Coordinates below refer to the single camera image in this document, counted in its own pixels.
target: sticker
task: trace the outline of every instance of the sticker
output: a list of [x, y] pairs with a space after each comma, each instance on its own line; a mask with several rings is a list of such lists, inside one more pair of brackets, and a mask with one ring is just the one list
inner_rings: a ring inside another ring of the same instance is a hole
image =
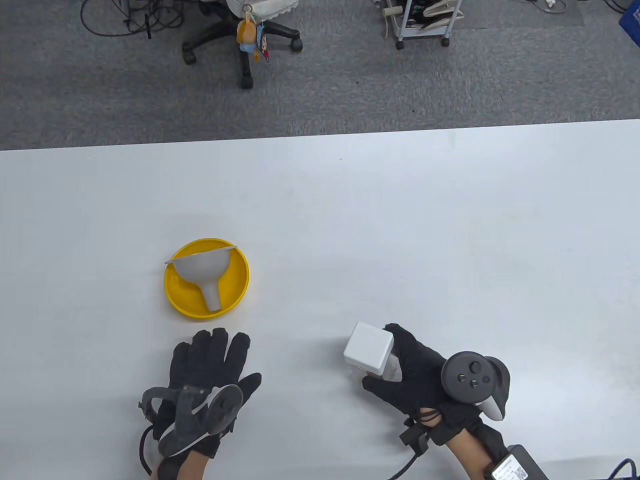
[[258, 50], [264, 57], [264, 59], [269, 63], [269, 51], [267, 50], [267, 34], [264, 32], [264, 24], [258, 25], [258, 35], [256, 37], [256, 42], [258, 44]]
[[529, 475], [513, 455], [509, 455], [491, 472], [493, 480], [527, 480]]

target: plush toy keychain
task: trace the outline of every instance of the plush toy keychain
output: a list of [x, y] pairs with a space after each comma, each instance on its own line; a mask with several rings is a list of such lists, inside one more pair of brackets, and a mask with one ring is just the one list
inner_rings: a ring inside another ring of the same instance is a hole
[[260, 53], [258, 52], [258, 26], [253, 18], [253, 7], [248, 3], [242, 7], [244, 19], [240, 21], [237, 32], [237, 42], [240, 44], [240, 50], [253, 54], [255, 61], [260, 61]]
[[240, 44], [240, 50], [252, 53], [255, 61], [260, 61], [260, 53], [269, 63], [269, 51], [267, 50], [267, 35], [264, 32], [264, 24], [255, 20], [253, 16], [253, 7], [251, 4], [245, 3], [242, 7], [244, 12], [244, 20], [238, 25], [237, 42]]

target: chair wheel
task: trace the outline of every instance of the chair wheel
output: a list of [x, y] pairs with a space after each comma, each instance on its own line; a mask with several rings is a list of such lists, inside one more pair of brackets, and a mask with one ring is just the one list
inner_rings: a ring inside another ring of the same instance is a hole
[[209, 8], [209, 5], [207, 5], [204, 2], [198, 2], [198, 7], [200, 9], [200, 13], [202, 15], [204, 15], [205, 17], [210, 16], [213, 12], [211, 11], [211, 9]]
[[291, 50], [294, 52], [301, 52], [303, 48], [302, 40], [296, 38], [295, 40], [291, 40]]
[[253, 77], [243, 76], [240, 80], [240, 87], [243, 90], [251, 90], [253, 88]]
[[183, 51], [182, 52], [182, 59], [184, 60], [184, 63], [186, 63], [187, 65], [193, 65], [194, 63], [196, 63], [196, 54], [193, 53], [192, 51]]

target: forearm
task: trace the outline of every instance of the forearm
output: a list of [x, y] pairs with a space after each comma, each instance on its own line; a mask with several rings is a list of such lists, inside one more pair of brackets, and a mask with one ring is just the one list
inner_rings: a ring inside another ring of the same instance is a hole
[[[207, 456], [194, 451], [189, 452], [189, 456], [180, 467], [178, 477], [175, 480], [202, 480], [208, 461], [209, 457]], [[151, 475], [150, 480], [158, 480], [157, 471]]]
[[[430, 409], [422, 409], [423, 415], [432, 412]], [[428, 427], [435, 427], [442, 421], [438, 416], [429, 422], [423, 422]], [[484, 473], [491, 467], [492, 460], [484, 449], [482, 443], [466, 429], [458, 433], [447, 442], [449, 450], [456, 456], [460, 465], [465, 469], [470, 480], [484, 480]]]

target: white box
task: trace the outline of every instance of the white box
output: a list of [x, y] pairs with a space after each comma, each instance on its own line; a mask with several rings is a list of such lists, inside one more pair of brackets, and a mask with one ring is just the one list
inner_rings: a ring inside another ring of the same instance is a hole
[[391, 332], [357, 322], [344, 349], [344, 359], [354, 367], [382, 376], [393, 347]]

